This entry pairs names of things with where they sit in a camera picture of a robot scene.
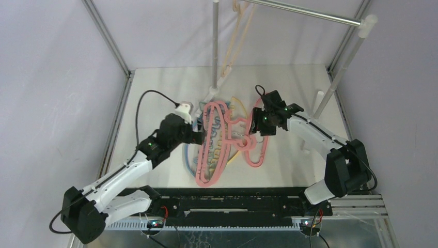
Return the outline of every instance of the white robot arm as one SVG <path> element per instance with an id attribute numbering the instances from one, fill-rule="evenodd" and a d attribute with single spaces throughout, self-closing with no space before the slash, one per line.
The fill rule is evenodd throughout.
<path id="1" fill-rule="evenodd" d="M 61 216 L 62 222 L 84 244 L 93 241 L 113 222 L 135 213 L 145 212 L 159 194 L 151 187 L 142 187 L 134 193 L 117 195 L 134 180 L 150 172 L 170 156 L 181 143 L 202 144 L 204 133 L 192 131 L 191 104 L 178 104 L 174 114 L 161 122 L 160 128 L 136 147 L 135 154 L 96 182 L 81 190 L 71 187 L 64 194 L 62 210 L 52 219 Z"/>
<path id="2" fill-rule="evenodd" d="M 365 147 L 360 141 L 341 138 L 311 118 L 300 106 L 286 105 L 277 90 L 259 94 L 264 109 L 253 109 L 252 133 L 275 135 L 277 127 L 281 127 L 300 136 L 326 160 L 324 179 L 309 186 L 300 196 L 308 207 L 343 197 L 371 180 Z"/>

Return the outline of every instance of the black cable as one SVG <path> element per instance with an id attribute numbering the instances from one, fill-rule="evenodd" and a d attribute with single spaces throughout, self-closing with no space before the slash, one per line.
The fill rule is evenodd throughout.
<path id="1" fill-rule="evenodd" d="M 156 216 L 158 216 L 158 217 L 165 218 L 165 217 L 163 217 L 163 216 L 159 216 L 159 215 L 157 215 L 157 214 L 155 214 L 155 213 L 144 212 L 144 214 L 148 214 L 148 215 L 152 215 L 152 216 L 156 215 Z M 181 245 L 181 237 L 179 236 L 179 230 L 178 230 L 177 226 L 175 225 L 175 223 L 173 223 L 173 222 L 170 221 L 169 219 L 166 219 L 166 223 L 167 223 L 167 222 L 169 222 L 169 223 L 175 228 L 175 231 L 177 231 L 177 235 L 178 235 L 178 247 L 179 247 L 179 246 Z"/>
<path id="2" fill-rule="evenodd" d="M 311 224 L 311 226 L 310 226 L 310 234 L 309 234 L 310 248 L 313 248 L 313 246 L 312 246 L 312 231 L 313 231 L 314 223 L 315 223 L 315 219 L 316 219 L 316 216 L 318 215 L 318 213 L 319 213 L 319 209 L 316 210 L 316 213 L 315 213 L 315 215 L 314 215 L 314 218 L 312 219 L 312 224 Z"/>
<path id="3" fill-rule="evenodd" d="M 327 134 L 326 132 L 324 132 L 321 128 L 319 128 L 317 125 L 315 125 L 314 123 L 312 123 L 312 122 L 310 122 L 310 121 L 308 121 L 305 117 L 303 117 L 303 116 L 301 116 L 301 115 L 297 115 L 297 114 L 292 114 L 293 116 L 295 116 L 295 117 L 298 117 L 298 118 L 300 118 L 300 119 L 302 119 L 302 120 L 304 120 L 306 123 L 308 123 L 308 124 L 310 124 L 312 127 L 314 127 L 315 129 L 317 129 L 320 133 L 322 133 L 324 136 L 326 136 L 327 138 L 329 138 L 329 139 L 332 139 L 332 137 L 329 135 L 329 134 Z M 372 171 L 372 169 L 362 160 L 362 159 L 360 159 L 359 158 L 359 156 L 355 153 L 355 152 L 353 152 L 352 150 L 350 150 L 350 149 L 348 149 L 348 147 L 345 145 L 345 144 L 343 144 L 343 143 L 341 143 L 340 141 L 338 141 L 337 139 L 335 140 L 333 140 L 333 142 L 335 142 L 336 144 L 338 144 L 338 145 L 340 145 L 340 146 L 342 146 L 343 148 L 345 148 L 346 150 L 348 150 L 353 156 L 355 156 L 356 158 L 357 158 L 357 160 L 359 160 L 359 162 L 361 162 L 365 167 L 366 167 L 366 169 L 367 170 L 369 170 L 370 171 L 370 173 L 371 173 L 371 175 L 372 175 L 372 178 L 373 178 L 373 180 L 374 180 L 374 185 L 373 185 L 373 187 L 371 187 L 370 189 L 368 189 L 368 190 L 357 190 L 357 191 L 354 191 L 354 192 L 369 192 L 369 191 L 373 191 L 373 190 L 375 190 L 376 188 L 377 188 L 377 184 L 378 184 L 378 181 L 377 181 L 377 177 L 376 177 L 376 175 L 374 174 L 374 172 Z"/>
<path id="4" fill-rule="evenodd" d="M 263 93 L 260 93 L 259 90 L 257 89 L 257 87 L 263 89 Z M 258 84 L 258 85 L 256 85 L 256 92 L 257 92 L 257 94 L 259 94 L 259 96 L 263 96 L 264 93 L 265 93 L 266 91 L 265 91 L 265 89 L 263 88 L 263 86 L 261 86 L 261 85 Z"/>
<path id="5" fill-rule="evenodd" d="M 136 141 L 137 141 L 137 146 L 140 144 L 140 138 L 138 136 L 138 112 L 140 110 L 140 104 L 142 103 L 143 97 L 147 93 L 149 93 L 149 92 L 153 92 L 153 93 L 157 93 L 157 94 L 161 95 L 162 97 L 166 98 L 171 103 L 173 103 L 175 105 L 175 107 L 178 107 L 180 105 L 179 103 L 177 103 L 176 101 L 172 100 L 171 98 L 169 98 L 168 96 L 166 96 L 165 94 L 163 94 L 163 93 L 161 93 L 159 91 L 150 89 L 150 90 L 147 90 L 147 91 L 143 92 L 143 94 L 140 96 L 140 99 L 138 100 L 137 111 L 135 112 L 135 138 L 136 138 Z"/>
<path id="6" fill-rule="evenodd" d="M 159 244 L 162 248 L 168 248 L 167 246 L 163 245 L 160 241 L 154 239 L 152 236 L 149 236 L 148 239 L 151 239 L 155 243 Z"/>
<path id="7" fill-rule="evenodd" d="M 320 234 L 318 236 L 322 239 L 322 241 L 324 241 L 324 243 L 327 245 L 327 248 L 330 248 L 330 245 L 329 243 L 327 243 L 327 240 L 325 240 L 324 237 L 322 237 Z"/>
<path id="8" fill-rule="evenodd" d="M 172 102 L 172 103 L 175 105 L 175 107 L 178 107 L 178 106 L 180 105 L 179 103 L 175 102 L 174 100 L 172 100 L 171 98 L 169 98 L 169 97 L 166 96 L 165 94 L 163 94 L 163 93 L 161 93 L 161 92 L 159 92 L 159 91 L 153 90 L 153 89 L 150 89 L 150 90 L 145 91 L 145 92 L 140 96 L 140 99 L 139 99 L 138 104 L 137 104 L 137 111 L 136 111 L 136 113 L 135 113 L 135 138 L 136 138 L 135 152 L 134 152 L 134 155 L 132 155 L 132 157 L 128 160 L 128 162 L 127 162 L 126 164 L 129 164 L 129 163 L 134 159 L 134 157 L 137 155 L 137 152 L 138 152 L 138 146 L 139 146 L 139 144 L 140 144 L 139 137 L 138 137 L 138 112 L 139 112 L 140 104 L 141 104 L 141 102 L 142 102 L 143 97 L 144 97 L 147 93 L 149 93 L 149 92 L 153 92 L 153 93 L 157 93 L 157 94 L 161 95 L 162 97 L 164 97 L 164 98 L 166 98 L 167 100 L 169 100 L 170 102 Z M 122 166 L 122 167 L 121 167 L 120 169 L 118 169 L 115 173 L 113 173 L 111 176 L 109 176 L 108 178 L 106 178 L 105 180 L 103 180 L 100 184 L 98 184 L 98 185 L 96 186 L 96 189 L 100 188 L 102 185 L 104 185 L 106 182 L 108 182 L 108 181 L 109 181 L 110 179 L 112 179 L 116 174 L 118 174 L 120 171 L 122 171 L 122 170 L 125 169 L 125 168 L 126 168 L 126 165 Z M 80 200 L 84 199 L 85 197 L 87 197 L 87 196 L 88 196 L 89 194 L 91 194 L 92 192 L 93 192 L 93 190 L 88 191 L 85 195 L 79 197 L 77 200 L 75 200 L 75 201 L 74 201 L 73 203 L 71 203 L 70 205 L 68 205 L 68 206 L 66 206 L 66 207 L 64 207 L 64 208 L 62 208 L 62 209 L 61 209 L 61 210 L 60 210 L 60 211 L 59 211 L 59 212 L 58 212 L 58 213 L 52 218 L 52 220 L 50 221 L 50 224 L 49 224 L 49 230 L 50 230 L 51 232 L 53 232 L 54 234 L 71 234 L 71 233 L 72 233 L 71 231 L 57 231 L 57 230 L 53 229 L 53 223 L 55 222 L 56 218 L 59 217 L 59 216 L 62 214 L 62 212 L 64 212 L 65 210 L 67 210 L 68 208 L 70 208 L 71 206 L 73 206 L 74 204 L 76 204 L 77 202 L 79 202 Z"/>
<path id="9" fill-rule="evenodd" d="M 56 218 L 58 218 L 58 216 L 60 216 L 62 214 L 62 212 L 64 212 L 66 209 L 70 208 L 71 206 L 73 206 L 74 204 L 78 203 L 80 200 L 84 199 L 85 197 L 87 197 L 89 194 L 91 194 L 93 192 L 93 190 L 88 191 L 85 195 L 79 197 L 77 200 L 75 200 L 74 202 L 72 202 L 70 205 L 66 206 L 65 208 L 62 208 L 61 211 L 59 211 L 50 221 L 49 224 L 49 230 L 54 233 L 54 234 L 70 234 L 72 233 L 72 231 L 57 231 L 55 229 L 53 229 L 53 223 L 55 222 Z"/>

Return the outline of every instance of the white pole cap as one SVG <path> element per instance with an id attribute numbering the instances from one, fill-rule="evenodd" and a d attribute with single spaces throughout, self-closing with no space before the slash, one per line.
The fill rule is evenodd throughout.
<path id="1" fill-rule="evenodd" d="M 378 18 L 375 14 L 370 14 L 369 16 L 365 17 L 365 19 L 362 20 L 362 23 L 359 26 L 359 37 L 363 39 L 367 38 L 369 33 L 371 32 L 371 29 L 374 27 L 377 21 Z"/>

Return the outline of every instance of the white table surface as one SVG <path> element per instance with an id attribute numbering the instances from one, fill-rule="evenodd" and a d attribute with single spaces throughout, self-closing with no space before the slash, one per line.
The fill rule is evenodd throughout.
<path id="1" fill-rule="evenodd" d="M 117 135 L 110 168 L 128 159 L 135 147 L 135 110 L 140 95 L 148 89 L 159 90 L 177 102 L 190 101 L 194 106 L 203 100 L 210 87 L 210 67 L 137 69 L 129 92 L 126 109 Z M 248 113 L 258 95 L 254 86 L 260 84 L 267 92 L 278 90 L 287 104 L 297 103 L 311 113 L 319 90 L 330 85 L 323 65 L 236 66 L 224 82 L 218 100 L 237 97 Z M 173 105 L 155 93 L 147 94 L 140 107 L 140 140 L 159 127 L 163 118 L 173 113 Z M 341 114 L 334 97 L 323 111 L 319 122 L 333 133 L 347 138 Z M 277 130 L 269 140 L 264 164 L 252 168 L 240 154 L 226 167 L 219 181 L 211 188 L 306 187 L 324 177 L 325 158 L 312 150 L 300 149 L 301 138 L 292 132 Z M 131 187 L 198 188 L 194 177 L 182 160 L 182 145 L 170 158 L 150 173 L 139 177 Z"/>

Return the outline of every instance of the pink hanger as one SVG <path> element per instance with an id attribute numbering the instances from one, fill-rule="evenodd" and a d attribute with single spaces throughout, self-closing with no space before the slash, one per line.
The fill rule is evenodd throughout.
<path id="1" fill-rule="evenodd" d="M 261 99 L 257 100 L 255 106 L 260 104 L 260 102 Z M 210 177 L 210 179 L 207 179 L 205 176 L 205 172 L 207 170 L 208 147 L 205 144 L 210 144 L 215 110 L 217 110 L 219 119 L 221 121 L 220 132 L 222 132 L 223 145 L 218 155 L 216 169 L 214 170 L 214 173 Z M 215 184 L 219 180 L 219 177 L 221 176 L 222 172 L 224 171 L 227 165 L 228 157 L 230 155 L 232 145 L 234 145 L 237 150 L 244 152 L 245 160 L 251 167 L 260 167 L 263 164 L 266 147 L 268 145 L 268 140 L 269 140 L 268 137 L 265 137 L 263 140 L 263 146 L 260 152 L 259 161 L 253 162 L 249 158 L 249 151 L 253 150 L 257 146 L 256 138 L 254 137 L 254 135 L 249 134 L 249 130 L 251 129 L 251 124 L 252 124 L 253 111 L 251 111 L 251 114 L 249 115 L 248 119 L 238 117 L 235 120 L 231 120 L 230 118 L 231 111 L 232 110 L 229 110 L 227 104 L 223 101 L 208 102 L 204 106 L 204 114 L 202 118 L 204 125 L 208 123 L 208 127 L 206 128 L 207 139 L 205 140 L 204 145 L 202 145 L 201 148 L 199 149 L 198 164 L 197 164 L 196 175 L 195 175 L 196 183 L 201 187 L 205 187 L 205 188 L 209 187 Z M 207 113 L 210 113 L 209 121 L 207 121 Z M 237 124 L 239 122 L 245 123 L 246 126 L 245 135 L 242 136 L 242 139 L 234 139 L 231 137 L 232 125 Z"/>

